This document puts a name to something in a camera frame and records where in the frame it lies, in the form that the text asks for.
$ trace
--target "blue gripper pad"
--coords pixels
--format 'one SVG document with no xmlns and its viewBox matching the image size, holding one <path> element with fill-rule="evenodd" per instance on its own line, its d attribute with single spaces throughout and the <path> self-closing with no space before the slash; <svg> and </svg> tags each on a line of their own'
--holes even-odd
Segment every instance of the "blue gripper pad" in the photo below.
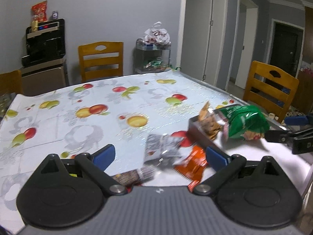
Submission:
<svg viewBox="0 0 313 235">
<path fill-rule="evenodd" d="M 309 124 L 309 119 L 307 116 L 296 116 L 296 117 L 286 117 L 286 125 L 307 125 Z"/>
<path fill-rule="evenodd" d="M 92 163 L 102 171 L 105 171 L 115 159 L 115 147 L 112 144 L 108 144 L 93 153 L 91 157 Z"/>
<path fill-rule="evenodd" d="M 216 172 L 218 172 L 220 169 L 228 165 L 228 160 L 210 147 L 207 147 L 205 151 L 205 157 L 206 157 L 208 164 Z"/>
</svg>

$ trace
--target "white plastic bag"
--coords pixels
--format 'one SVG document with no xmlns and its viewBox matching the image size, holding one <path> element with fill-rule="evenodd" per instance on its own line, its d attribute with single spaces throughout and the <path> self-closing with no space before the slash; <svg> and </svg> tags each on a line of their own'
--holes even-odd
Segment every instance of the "white plastic bag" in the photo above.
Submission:
<svg viewBox="0 0 313 235">
<path fill-rule="evenodd" d="M 145 44 L 166 45 L 170 43 L 170 35 L 166 29 L 160 28 L 161 24 L 161 22 L 156 22 L 145 31 Z"/>
</svg>

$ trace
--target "green plastic bag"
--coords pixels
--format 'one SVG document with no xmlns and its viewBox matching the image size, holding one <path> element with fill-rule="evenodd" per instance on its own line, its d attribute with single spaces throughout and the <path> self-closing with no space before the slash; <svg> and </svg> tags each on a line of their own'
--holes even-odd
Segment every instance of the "green plastic bag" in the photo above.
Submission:
<svg viewBox="0 0 313 235">
<path fill-rule="evenodd" d="M 223 135 L 226 139 L 260 139 L 270 129 L 260 109 L 253 105 L 225 107 L 220 109 L 219 115 L 225 121 Z"/>
</svg>

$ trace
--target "tablecloth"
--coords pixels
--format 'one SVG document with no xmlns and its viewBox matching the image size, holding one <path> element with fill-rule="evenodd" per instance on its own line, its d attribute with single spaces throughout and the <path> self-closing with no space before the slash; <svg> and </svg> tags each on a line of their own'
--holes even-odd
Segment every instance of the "tablecloth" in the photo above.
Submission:
<svg viewBox="0 0 313 235">
<path fill-rule="evenodd" d="M 107 144 L 116 149 L 108 175 L 141 168 L 149 133 L 186 131 L 206 101 L 213 108 L 237 103 L 231 96 L 208 88 L 177 71 L 131 75 L 66 87 L 35 97 L 17 95 L 0 125 L 0 224 L 17 232 L 23 222 L 16 196 L 40 162 L 51 153 L 71 158 L 94 153 Z M 272 155 L 297 186 L 309 164 L 281 144 L 215 143 L 228 154 L 250 160 Z M 192 146 L 182 147 L 182 158 Z M 214 174 L 205 170 L 204 179 Z M 188 185 L 189 180 L 172 169 L 158 170 L 153 186 Z"/>
</svg>

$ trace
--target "chair backrest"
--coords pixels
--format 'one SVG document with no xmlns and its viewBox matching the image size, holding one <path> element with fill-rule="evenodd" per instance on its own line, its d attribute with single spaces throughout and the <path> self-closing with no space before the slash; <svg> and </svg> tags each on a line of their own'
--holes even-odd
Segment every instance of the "chair backrest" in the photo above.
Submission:
<svg viewBox="0 0 313 235">
<path fill-rule="evenodd" d="M 98 50 L 96 49 L 98 46 L 105 46 L 105 49 Z M 114 57 L 84 60 L 84 56 L 117 52 L 119 55 Z M 123 76 L 123 42 L 95 42 L 82 45 L 78 47 L 78 54 L 82 82 L 96 78 Z M 118 68 L 86 71 L 86 68 L 112 64 L 118 64 Z"/>
<path fill-rule="evenodd" d="M 23 94 L 20 70 L 0 74 L 0 96 L 11 93 Z"/>
<path fill-rule="evenodd" d="M 289 94 L 286 94 L 281 90 L 256 79 L 255 74 L 258 74 L 266 79 L 284 86 L 285 88 L 290 89 Z M 243 100 L 250 100 L 265 108 L 267 112 L 274 113 L 276 116 L 278 116 L 278 122 L 281 123 L 285 118 L 285 115 L 295 96 L 298 84 L 298 79 L 294 78 L 282 69 L 266 63 L 253 61 L 250 67 Z M 278 99 L 279 101 L 282 101 L 284 106 L 280 107 L 268 99 L 252 92 L 252 87 L 274 97 L 275 99 Z"/>
</svg>

